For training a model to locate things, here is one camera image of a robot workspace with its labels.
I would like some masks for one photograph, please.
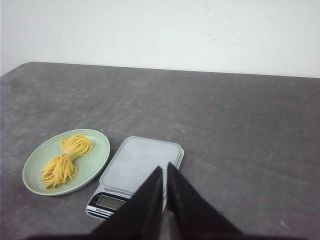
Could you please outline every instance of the oval plate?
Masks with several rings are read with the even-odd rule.
[[[68,179],[66,184],[58,190],[47,190],[41,181],[41,169],[48,160],[62,153],[59,141],[69,138],[74,134],[85,135],[93,143],[93,149],[86,155],[73,161],[78,168],[78,173],[73,179]],[[110,153],[110,143],[107,137],[99,131],[91,129],[76,129],[66,131],[42,143],[26,160],[22,179],[24,185],[35,194],[45,196],[59,196],[71,193],[88,184],[105,166]]]

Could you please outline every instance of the digital scale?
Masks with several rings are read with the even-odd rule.
[[[86,205],[86,213],[108,219],[130,199],[157,166],[163,174],[163,208],[167,202],[167,166],[179,169],[184,150],[177,143],[127,137],[99,179],[99,186]]]

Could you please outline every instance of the bundle of pasta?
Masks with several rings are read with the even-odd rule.
[[[49,190],[57,190],[66,183],[68,178],[72,179],[78,173],[73,160],[89,153],[93,148],[92,142],[82,134],[61,138],[59,143],[62,154],[51,158],[41,169],[41,181]]]

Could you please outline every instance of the plate rim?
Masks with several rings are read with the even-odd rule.
[[[71,189],[68,189],[66,191],[63,191],[63,192],[47,192],[47,193],[44,193],[44,192],[38,192],[36,190],[33,190],[30,186],[28,186],[28,184],[26,183],[26,180],[25,180],[25,168],[26,168],[26,165],[27,163],[29,162],[30,158],[32,157],[32,155],[39,149],[42,147],[42,145],[44,145],[46,142],[50,141],[51,139],[53,138],[56,138],[60,135],[63,135],[63,134],[67,134],[67,133],[70,133],[70,132],[77,132],[77,131],[90,131],[90,132],[96,132],[100,135],[102,135],[106,142],[107,142],[107,146],[109,148],[108,150],[108,153],[106,155],[106,159],[105,159],[105,162],[104,164],[102,165],[102,167],[90,178],[88,178],[86,181],[82,182],[80,185],[76,186],[76,187],[73,187]],[[61,196],[61,195],[65,195],[65,194],[69,194],[69,193],[72,193],[82,187],[84,187],[85,185],[87,185],[92,179],[94,179],[99,173],[100,171],[104,168],[104,166],[106,165],[107,161],[108,161],[108,158],[110,156],[110,152],[111,152],[111,145],[110,145],[110,141],[109,139],[107,138],[107,136],[105,134],[103,134],[102,132],[98,131],[98,130],[95,130],[95,129],[89,129],[89,128],[80,128],[80,129],[73,129],[73,130],[69,130],[69,131],[65,131],[65,132],[61,132],[53,137],[50,137],[49,139],[47,139],[46,141],[44,141],[43,143],[41,143],[35,150],[32,151],[32,153],[29,155],[29,157],[27,158],[27,160],[25,161],[24,163],[24,166],[23,166],[23,170],[22,170],[22,181],[23,181],[23,184],[25,185],[25,187],[35,193],[35,194],[38,194],[38,195],[42,195],[42,196]]]

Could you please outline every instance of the table surface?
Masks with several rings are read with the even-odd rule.
[[[320,239],[320,79],[30,62],[1,78],[1,235],[86,234],[99,184],[29,191],[32,151],[73,129],[179,143],[195,189],[248,234]],[[172,217],[163,215],[160,239]]]

